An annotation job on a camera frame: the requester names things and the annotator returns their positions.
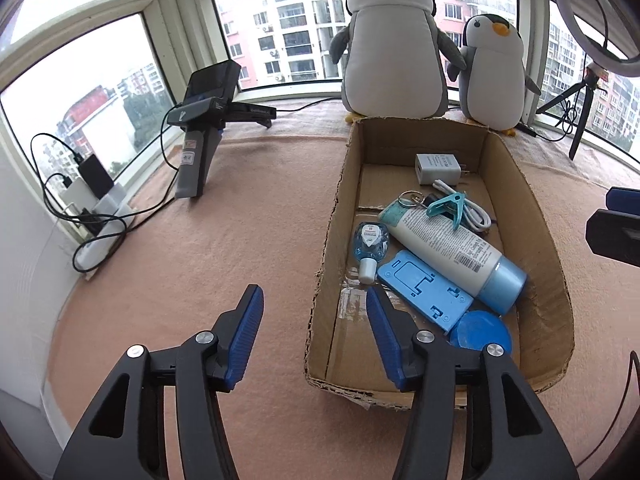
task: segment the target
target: white charging cable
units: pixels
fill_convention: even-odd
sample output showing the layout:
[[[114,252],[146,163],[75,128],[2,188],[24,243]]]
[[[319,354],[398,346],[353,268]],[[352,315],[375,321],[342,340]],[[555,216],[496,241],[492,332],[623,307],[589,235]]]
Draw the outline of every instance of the white charging cable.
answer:
[[[441,180],[434,180],[433,187],[438,191],[445,193],[447,196],[456,193],[455,189],[448,186]],[[465,198],[462,218],[465,221],[465,226],[476,233],[487,231],[487,229],[491,227],[491,217],[478,204],[471,202],[468,198]]]

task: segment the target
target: teal clothespin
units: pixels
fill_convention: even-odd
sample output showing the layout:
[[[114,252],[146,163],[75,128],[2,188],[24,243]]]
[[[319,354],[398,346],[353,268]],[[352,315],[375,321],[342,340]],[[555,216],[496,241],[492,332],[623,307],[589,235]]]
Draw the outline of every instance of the teal clothespin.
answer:
[[[465,196],[464,193],[459,192],[436,200],[436,202],[429,204],[427,207],[427,216],[436,216],[447,211],[453,213],[453,230],[455,231],[459,227],[460,222],[462,222]]]

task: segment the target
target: stuffed penguin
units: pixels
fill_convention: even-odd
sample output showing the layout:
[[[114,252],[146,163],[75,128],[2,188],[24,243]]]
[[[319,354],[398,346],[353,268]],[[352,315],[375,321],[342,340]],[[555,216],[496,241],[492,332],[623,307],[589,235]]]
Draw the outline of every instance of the stuffed penguin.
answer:
[[[347,0],[348,27],[333,38],[334,64],[349,49],[342,102],[364,116],[427,118],[449,105],[440,55],[466,68],[457,46],[436,26],[435,0]]]
[[[540,95],[524,71],[520,33],[501,16],[480,14],[465,23],[462,43],[466,70],[447,68],[452,81],[460,74],[462,112],[494,130],[513,128],[524,110],[525,87]]]

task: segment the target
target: tripod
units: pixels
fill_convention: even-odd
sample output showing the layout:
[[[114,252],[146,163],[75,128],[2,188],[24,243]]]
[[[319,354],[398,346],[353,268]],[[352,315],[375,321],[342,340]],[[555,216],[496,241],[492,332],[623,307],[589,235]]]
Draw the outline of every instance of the tripod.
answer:
[[[598,81],[600,80],[600,77],[604,76],[605,74],[606,71],[599,65],[594,62],[589,63],[586,69],[586,74],[584,75],[582,81],[571,85],[567,90],[554,97],[553,99],[551,99],[551,101],[549,101],[545,105],[542,105],[540,108],[538,108],[538,110],[536,110],[537,114],[546,112],[565,99],[568,99],[573,94],[579,92],[580,90],[582,90],[582,88],[586,89],[584,103],[582,105],[582,112],[580,113],[580,119],[578,120],[578,125],[575,129],[574,142],[571,143],[571,148],[569,149],[569,158],[571,160],[574,160],[575,152],[578,151],[578,145],[582,140],[584,127],[587,124],[587,119],[589,118],[589,113],[591,111],[591,103],[593,103],[593,93],[598,89]]]

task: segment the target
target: product label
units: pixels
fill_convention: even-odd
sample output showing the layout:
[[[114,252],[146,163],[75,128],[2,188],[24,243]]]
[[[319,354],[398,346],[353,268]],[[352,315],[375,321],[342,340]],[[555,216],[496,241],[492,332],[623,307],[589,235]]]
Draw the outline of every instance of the product label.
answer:
[[[450,160],[450,155],[430,155],[427,160],[432,168],[450,168],[454,166],[453,161]]]
[[[380,227],[375,224],[367,224],[362,227],[362,241],[367,247],[376,244],[380,239]]]
[[[463,226],[453,230],[453,222],[443,215],[429,217],[423,208],[403,209],[401,221],[388,224],[391,234],[445,278],[478,295],[502,253]]]
[[[193,164],[193,161],[196,158],[195,152],[182,152],[182,156],[180,158],[180,164]]]

